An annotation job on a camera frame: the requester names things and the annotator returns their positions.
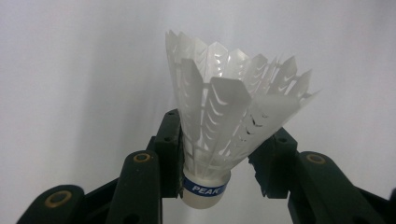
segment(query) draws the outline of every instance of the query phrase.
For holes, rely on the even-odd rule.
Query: blue band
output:
[[[186,176],[184,176],[183,185],[184,185],[184,189],[187,189],[189,192],[203,197],[218,196],[219,194],[224,192],[225,188],[227,187],[227,183],[225,185],[214,188],[204,187],[190,181]]]

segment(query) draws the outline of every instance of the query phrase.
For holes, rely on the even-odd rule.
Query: shuttlecock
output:
[[[231,169],[313,99],[311,72],[296,76],[294,57],[268,63],[172,31],[166,52],[184,145],[182,200],[194,208],[216,204]]]

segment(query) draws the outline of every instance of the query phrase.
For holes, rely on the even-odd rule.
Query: shuttlecock cork base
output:
[[[221,199],[231,177],[231,172],[219,179],[202,179],[183,170],[183,202],[196,209],[209,208]]]
[[[166,53],[183,131],[183,201],[207,208],[231,169],[314,98],[311,72],[297,76],[294,57],[268,62],[172,31]]]

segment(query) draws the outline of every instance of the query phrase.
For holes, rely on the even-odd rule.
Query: white wall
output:
[[[175,107],[168,29],[267,58],[296,55],[320,96],[287,125],[351,181],[396,187],[396,4],[391,1],[0,1],[0,223],[60,184],[91,191],[145,149]],[[291,223],[243,161],[223,200],[164,200],[164,223]]]

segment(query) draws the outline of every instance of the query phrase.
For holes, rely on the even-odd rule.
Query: metal ring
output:
[[[139,153],[134,156],[134,161],[136,162],[145,162],[151,159],[150,155],[147,153]]]
[[[52,200],[57,197],[57,196],[64,196],[59,202],[53,202]],[[44,204],[47,207],[50,208],[54,208],[54,207],[59,207],[61,205],[63,205],[64,203],[67,203],[70,199],[72,198],[72,192],[70,192],[69,190],[60,190],[58,192],[55,192],[53,194],[51,194],[46,201],[44,202]]]
[[[326,163],[326,160],[317,154],[308,154],[306,156],[306,159],[309,160],[310,162],[320,164],[320,165]]]

